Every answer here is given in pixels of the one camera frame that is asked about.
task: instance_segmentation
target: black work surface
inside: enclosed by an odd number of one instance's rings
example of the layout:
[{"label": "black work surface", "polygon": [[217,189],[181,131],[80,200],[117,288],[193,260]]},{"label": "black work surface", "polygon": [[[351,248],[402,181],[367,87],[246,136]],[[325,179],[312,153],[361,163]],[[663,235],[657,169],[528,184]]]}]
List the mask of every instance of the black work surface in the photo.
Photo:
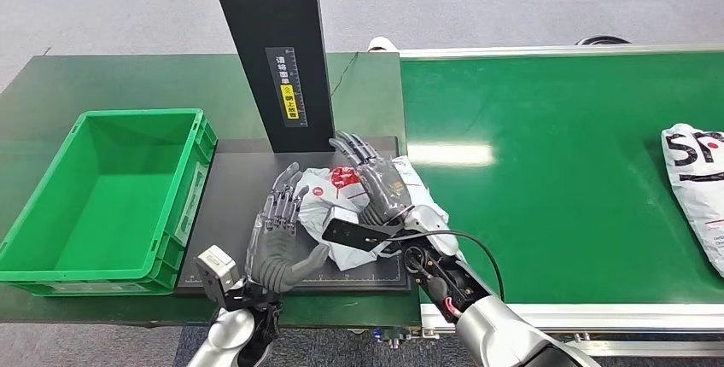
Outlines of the black work surface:
[{"label": "black work surface", "polygon": [[[371,137],[366,141],[380,154],[397,156],[397,138]],[[339,153],[274,154],[266,140],[221,140],[213,157],[206,188],[186,249],[184,265],[175,294],[204,294],[194,259],[211,245],[229,254],[243,273],[254,218],[261,209],[274,179],[289,164],[308,167],[347,166]],[[317,246],[299,224],[295,261],[305,258]],[[410,283],[399,258],[379,259],[347,271],[327,259],[298,287],[297,292],[409,290]]]}]

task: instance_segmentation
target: floor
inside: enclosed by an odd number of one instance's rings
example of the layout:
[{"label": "floor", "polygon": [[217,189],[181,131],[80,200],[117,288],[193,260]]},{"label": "floor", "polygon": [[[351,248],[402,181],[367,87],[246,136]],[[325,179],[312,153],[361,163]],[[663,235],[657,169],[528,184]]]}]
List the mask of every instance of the floor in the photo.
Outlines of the floor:
[{"label": "floor", "polygon": [[[572,44],[600,33],[639,44],[724,41],[724,0],[321,0],[321,7],[329,51],[362,50],[376,35],[406,49]],[[0,13],[0,90],[33,55],[234,50],[216,0],[0,0]],[[0,365],[184,365],[183,347],[201,335],[180,328],[0,324]],[[390,352],[344,331],[294,330],[285,337],[277,354],[287,358],[277,360],[286,365],[420,365],[420,358],[468,365],[454,339]],[[184,346],[177,356],[179,338]]]}]

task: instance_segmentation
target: green storage bin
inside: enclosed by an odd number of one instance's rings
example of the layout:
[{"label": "green storage bin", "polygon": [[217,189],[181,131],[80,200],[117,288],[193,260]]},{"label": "green storage bin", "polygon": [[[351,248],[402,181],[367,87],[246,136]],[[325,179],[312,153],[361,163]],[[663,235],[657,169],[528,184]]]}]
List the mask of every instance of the green storage bin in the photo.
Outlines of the green storage bin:
[{"label": "green storage bin", "polygon": [[82,114],[0,243],[0,283],[171,293],[216,142],[200,109]]}]

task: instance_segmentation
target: red logo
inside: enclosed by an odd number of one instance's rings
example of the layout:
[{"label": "red logo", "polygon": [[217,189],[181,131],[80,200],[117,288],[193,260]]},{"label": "red logo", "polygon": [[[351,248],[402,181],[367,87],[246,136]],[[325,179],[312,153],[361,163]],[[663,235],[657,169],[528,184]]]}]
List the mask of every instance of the red logo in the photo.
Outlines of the red logo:
[{"label": "red logo", "polygon": [[337,189],[342,189],[347,185],[359,184],[359,177],[354,168],[347,166],[338,167],[332,170],[332,178],[330,179],[332,185]]}]

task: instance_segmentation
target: black vertical post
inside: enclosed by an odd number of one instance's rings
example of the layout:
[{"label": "black vertical post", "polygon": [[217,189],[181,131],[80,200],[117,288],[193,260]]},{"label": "black vertical post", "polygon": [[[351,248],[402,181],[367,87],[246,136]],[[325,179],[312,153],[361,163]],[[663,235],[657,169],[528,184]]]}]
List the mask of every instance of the black vertical post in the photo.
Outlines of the black vertical post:
[{"label": "black vertical post", "polygon": [[331,151],[318,0],[219,0],[274,152]]}]

